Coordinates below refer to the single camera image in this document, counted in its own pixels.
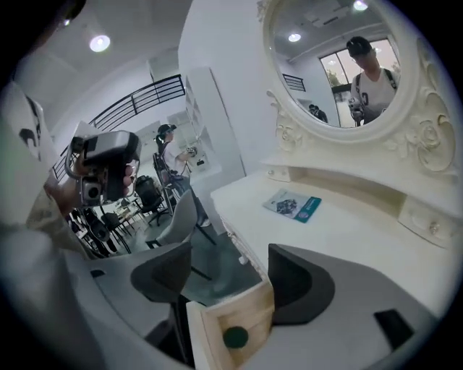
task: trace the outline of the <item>drawer knob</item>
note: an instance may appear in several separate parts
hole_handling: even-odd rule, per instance
[[[436,235],[439,231],[439,224],[437,222],[432,222],[429,225],[429,231],[431,232],[431,234]]]

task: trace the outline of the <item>window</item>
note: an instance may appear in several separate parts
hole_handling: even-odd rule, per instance
[[[400,73],[399,61],[387,39],[374,41],[371,46],[376,50],[376,58],[381,68]],[[355,76],[362,72],[361,68],[351,58],[347,49],[320,58],[320,62],[333,90],[340,126],[355,127],[347,101],[350,99],[350,84]]]

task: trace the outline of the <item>black chair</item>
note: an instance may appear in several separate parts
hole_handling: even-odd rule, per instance
[[[114,237],[116,238],[116,240],[119,240],[121,242],[121,244],[124,246],[127,252],[132,253],[130,251],[129,246],[127,245],[127,242],[124,240],[124,238],[122,238],[121,234],[119,234],[117,230],[117,228],[121,225],[121,222],[119,221],[119,218],[117,217],[116,213],[104,213],[101,216],[101,221],[103,221],[110,233],[114,233]]]
[[[156,220],[156,224],[159,226],[159,218],[161,215],[169,213],[167,208],[159,209],[164,201],[163,197],[154,186],[154,181],[149,176],[141,176],[137,178],[135,183],[135,192],[138,194],[142,201],[141,213],[152,212],[153,217],[148,221],[148,225]]]

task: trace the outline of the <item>backpack strap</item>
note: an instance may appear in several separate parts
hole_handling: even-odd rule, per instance
[[[355,76],[355,90],[357,91],[357,94],[360,96],[360,73]]]
[[[384,68],[384,72],[386,73],[386,76],[388,77],[389,83],[391,84],[392,88],[394,89],[394,92],[397,91],[397,84],[394,81],[394,77],[392,76],[392,72],[389,71],[386,68]]]

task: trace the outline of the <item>ceiling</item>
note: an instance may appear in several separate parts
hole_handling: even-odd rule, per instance
[[[14,79],[42,105],[47,119],[56,106],[72,105],[131,61],[147,61],[177,47],[191,2],[87,0],[69,26],[20,62]],[[111,45],[94,53],[88,44],[101,34],[110,37]]]
[[[381,18],[371,10],[356,11],[352,5],[354,0],[290,0],[280,9],[273,24],[275,51],[287,59],[293,59],[301,53],[314,48],[328,40],[351,33],[370,25],[382,23]],[[336,9],[348,7],[344,17],[329,22],[322,27],[316,27],[308,17],[326,20],[336,16]],[[288,40],[292,33],[299,33],[301,39],[295,43]]]

